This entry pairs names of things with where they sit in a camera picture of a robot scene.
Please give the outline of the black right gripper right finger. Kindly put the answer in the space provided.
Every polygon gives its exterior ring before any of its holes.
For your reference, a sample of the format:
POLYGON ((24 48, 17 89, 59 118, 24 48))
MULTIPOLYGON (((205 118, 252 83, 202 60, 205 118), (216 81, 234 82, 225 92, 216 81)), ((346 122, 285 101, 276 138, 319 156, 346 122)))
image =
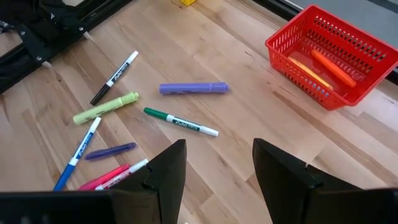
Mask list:
POLYGON ((273 224, 398 224, 398 188, 361 189, 261 138, 252 158, 273 224))

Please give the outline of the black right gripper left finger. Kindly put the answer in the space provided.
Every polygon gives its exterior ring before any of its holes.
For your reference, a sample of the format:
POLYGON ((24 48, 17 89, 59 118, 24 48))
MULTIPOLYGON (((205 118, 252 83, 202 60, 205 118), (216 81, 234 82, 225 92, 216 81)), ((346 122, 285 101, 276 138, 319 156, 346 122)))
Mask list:
POLYGON ((177 224, 186 163, 179 139, 108 190, 3 192, 0 224, 177 224))

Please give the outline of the yellow-green highlighter marker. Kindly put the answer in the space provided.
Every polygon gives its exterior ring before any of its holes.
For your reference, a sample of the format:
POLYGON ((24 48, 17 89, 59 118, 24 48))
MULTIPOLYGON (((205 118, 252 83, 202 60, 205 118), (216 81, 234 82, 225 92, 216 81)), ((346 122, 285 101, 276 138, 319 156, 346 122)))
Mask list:
POLYGON ((138 99, 139 99, 139 94, 137 92, 130 92, 124 96, 103 103, 102 105, 95 106, 82 113, 76 114, 73 117, 73 122, 77 125, 83 124, 91 119, 95 119, 96 117, 114 111, 122 106, 136 102, 138 99))

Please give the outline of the green Expo marker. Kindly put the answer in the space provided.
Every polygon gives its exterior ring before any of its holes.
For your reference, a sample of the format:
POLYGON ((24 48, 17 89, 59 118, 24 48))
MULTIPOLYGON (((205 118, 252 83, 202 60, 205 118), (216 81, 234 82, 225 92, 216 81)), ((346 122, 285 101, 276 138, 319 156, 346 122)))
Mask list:
POLYGON ((144 108, 144 112, 150 116, 155 117, 155 118, 167 121, 169 123, 173 123, 177 126, 181 126, 184 128, 194 130, 194 131, 198 131, 203 134, 207 134, 209 136, 218 137, 218 135, 219 135, 219 132, 214 129, 208 128, 206 126, 202 126, 200 124, 196 124, 192 121, 188 121, 188 120, 176 117, 171 114, 164 113, 162 111, 158 111, 158 110, 155 110, 152 108, 144 108))

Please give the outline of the yellow-orange highlighter marker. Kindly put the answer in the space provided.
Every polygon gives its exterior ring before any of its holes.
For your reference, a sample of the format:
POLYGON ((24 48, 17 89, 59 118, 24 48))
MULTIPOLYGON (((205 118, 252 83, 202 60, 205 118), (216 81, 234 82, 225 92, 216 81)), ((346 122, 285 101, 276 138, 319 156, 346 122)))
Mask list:
POLYGON ((312 71, 311 69, 306 67, 304 64, 300 63, 298 60, 296 60, 292 57, 289 57, 289 60, 292 61, 294 64, 296 64, 298 67, 300 67, 302 70, 307 72, 311 77, 313 77, 314 79, 319 81, 321 84, 325 85, 330 90, 333 90, 333 87, 329 83, 324 81, 324 79, 322 79, 320 76, 318 76, 314 71, 312 71))

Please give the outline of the black Expo marker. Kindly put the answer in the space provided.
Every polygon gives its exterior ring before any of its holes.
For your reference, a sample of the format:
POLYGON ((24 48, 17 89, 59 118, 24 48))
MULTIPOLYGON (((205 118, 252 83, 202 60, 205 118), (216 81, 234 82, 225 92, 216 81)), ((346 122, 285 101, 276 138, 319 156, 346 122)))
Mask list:
POLYGON ((94 96, 94 98, 90 101, 90 104, 95 106, 104 95, 111 89, 111 87, 116 83, 116 81, 121 77, 121 75, 125 72, 125 70, 132 64, 134 59, 139 55, 138 51, 134 51, 124 62, 123 64, 112 74, 112 76, 108 79, 108 81, 101 87, 99 92, 94 96))

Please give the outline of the orange highlighter marker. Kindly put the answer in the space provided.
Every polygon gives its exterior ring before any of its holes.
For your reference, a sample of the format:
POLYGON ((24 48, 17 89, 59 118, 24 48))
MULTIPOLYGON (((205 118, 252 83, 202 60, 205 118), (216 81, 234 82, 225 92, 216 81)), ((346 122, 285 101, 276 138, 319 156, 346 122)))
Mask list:
POLYGON ((336 78, 342 81, 345 85, 349 87, 355 87, 356 82, 346 73, 344 72, 337 64, 334 64, 331 60, 329 60, 326 56, 321 54, 319 51, 313 49, 311 50, 311 54, 315 57, 327 70, 329 70, 336 78))

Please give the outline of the lilac highlighter marker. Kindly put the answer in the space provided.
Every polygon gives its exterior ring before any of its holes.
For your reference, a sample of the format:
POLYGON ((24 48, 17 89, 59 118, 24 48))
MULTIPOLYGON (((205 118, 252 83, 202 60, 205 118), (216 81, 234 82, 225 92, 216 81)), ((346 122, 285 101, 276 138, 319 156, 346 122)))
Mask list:
POLYGON ((163 95, 186 93, 226 93, 229 85, 225 82, 215 83, 163 83, 159 93, 163 95))

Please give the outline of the pink highlighter marker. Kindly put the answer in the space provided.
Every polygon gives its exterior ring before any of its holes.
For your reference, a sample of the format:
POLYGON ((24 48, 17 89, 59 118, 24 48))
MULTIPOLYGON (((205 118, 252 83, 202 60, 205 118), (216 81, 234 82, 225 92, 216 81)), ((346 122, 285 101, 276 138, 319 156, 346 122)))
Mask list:
POLYGON ((130 168, 129 164, 124 164, 119 166, 118 168, 115 168, 108 173, 103 174, 102 176, 93 179, 79 187, 79 190, 94 190, 97 186, 111 180, 113 177, 116 177, 117 175, 121 174, 122 172, 128 170, 130 168))

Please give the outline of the red Expo marker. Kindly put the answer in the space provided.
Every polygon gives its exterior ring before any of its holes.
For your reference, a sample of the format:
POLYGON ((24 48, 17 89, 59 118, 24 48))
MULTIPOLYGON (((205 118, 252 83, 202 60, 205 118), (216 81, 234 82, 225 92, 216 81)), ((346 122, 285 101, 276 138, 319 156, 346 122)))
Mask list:
POLYGON ((144 167, 148 163, 148 159, 143 159, 142 161, 138 162, 137 164, 131 166, 124 172, 118 174, 117 176, 113 177, 109 181, 97 186, 95 190, 104 190, 109 189, 110 187, 116 185, 120 181, 124 180, 126 177, 130 176, 131 174, 135 173, 140 168, 144 167))

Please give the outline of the slim purple pen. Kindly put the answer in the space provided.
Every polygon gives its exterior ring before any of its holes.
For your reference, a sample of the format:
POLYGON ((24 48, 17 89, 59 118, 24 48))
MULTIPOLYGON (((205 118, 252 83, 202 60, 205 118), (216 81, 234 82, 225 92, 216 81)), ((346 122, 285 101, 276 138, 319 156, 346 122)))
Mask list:
POLYGON ((98 160, 98 159, 104 159, 104 158, 107 158, 110 156, 114 156, 116 154, 120 154, 123 152, 133 150, 136 146, 137 146, 136 143, 131 142, 131 143, 127 143, 127 144, 123 144, 120 146, 115 146, 115 147, 111 147, 111 148, 107 148, 107 149, 100 149, 100 150, 88 153, 85 156, 84 160, 94 161, 94 160, 98 160))

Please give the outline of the blue Expo marker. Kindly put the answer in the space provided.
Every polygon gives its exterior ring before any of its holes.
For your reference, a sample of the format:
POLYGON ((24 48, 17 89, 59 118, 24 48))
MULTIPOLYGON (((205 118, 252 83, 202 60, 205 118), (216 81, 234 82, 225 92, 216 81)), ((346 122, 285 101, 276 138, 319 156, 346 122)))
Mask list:
POLYGON ((100 122, 101 122, 100 117, 95 118, 95 120, 91 124, 88 132, 85 134, 84 138, 82 139, 80 145, 77 147, 74 155, 72 156, 72 158, 66 165, 64 171, 60 175, 57 183, 55 184, 55 187, 53 188, 54 191, 60 191, 64 188, 68 179, 72 175, 76 165, 78 164, 78 161, 84 154, 85 149, 88 147, 91 139, 93 138, 94 133, 95 133, 97 127, 99 126, 100 122))

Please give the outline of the red plastic basket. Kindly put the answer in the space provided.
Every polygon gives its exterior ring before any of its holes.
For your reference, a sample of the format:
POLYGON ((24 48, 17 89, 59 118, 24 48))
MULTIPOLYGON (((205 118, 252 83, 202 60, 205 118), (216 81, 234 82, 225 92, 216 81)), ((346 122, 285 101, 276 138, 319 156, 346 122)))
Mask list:
POLYGON ((398 66, 398 49, 311 5, 265 41, 271 66, 328 110, 356 106, 398 66), (317 50, 355 82, 349 87, 311 54, 317 50), (333 90, 289 60, 314 71, 333 90))

